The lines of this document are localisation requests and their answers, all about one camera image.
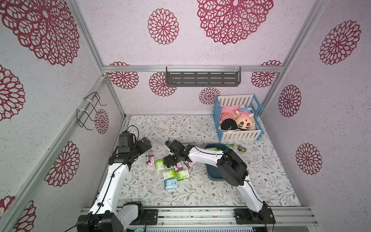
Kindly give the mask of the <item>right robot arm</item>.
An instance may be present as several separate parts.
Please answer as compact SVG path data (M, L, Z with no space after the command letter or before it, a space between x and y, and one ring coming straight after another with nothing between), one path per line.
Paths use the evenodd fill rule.
M256 193L247 171L246 163L232 150L211 151L196 145L183 145L177 140L166 141L169 155L163 158L166 167L170 168L180 161L204 163L216 167L224 180L234 186L245 200L246 209L234 211L237 224L253 223L274 225L276 223L270 206Z

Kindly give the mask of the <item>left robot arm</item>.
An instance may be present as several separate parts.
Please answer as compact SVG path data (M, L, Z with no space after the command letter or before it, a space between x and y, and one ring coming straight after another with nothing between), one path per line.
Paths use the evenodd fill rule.
M106 179L88 214L78 218L75 225L77 231L125 232L132 222L143 220L141 202L126 203L120 211L117 210L117 204L132 164L151 148L151 141L146 137L139 139L127 130L119 135L118 146L109 158Z

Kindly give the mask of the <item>pink kuromi pack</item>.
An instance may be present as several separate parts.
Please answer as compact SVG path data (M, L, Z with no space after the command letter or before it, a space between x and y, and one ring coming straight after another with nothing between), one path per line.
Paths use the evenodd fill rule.
M181 162L178 162L177 164L174 165L175 172L182 171L183 169L184 169L184 167L183 167Z
M196 162L188 162L186 161L185 162L185 166L188 168L188 169L191 169L193 166L195 166L197 163Z

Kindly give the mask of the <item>green tissue pack top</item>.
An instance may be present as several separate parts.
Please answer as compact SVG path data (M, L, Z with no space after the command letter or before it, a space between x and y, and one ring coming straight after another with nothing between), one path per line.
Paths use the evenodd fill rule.
M221 149L218 149L218 148L205 148L206 150L209 150L209 151L222 151Z

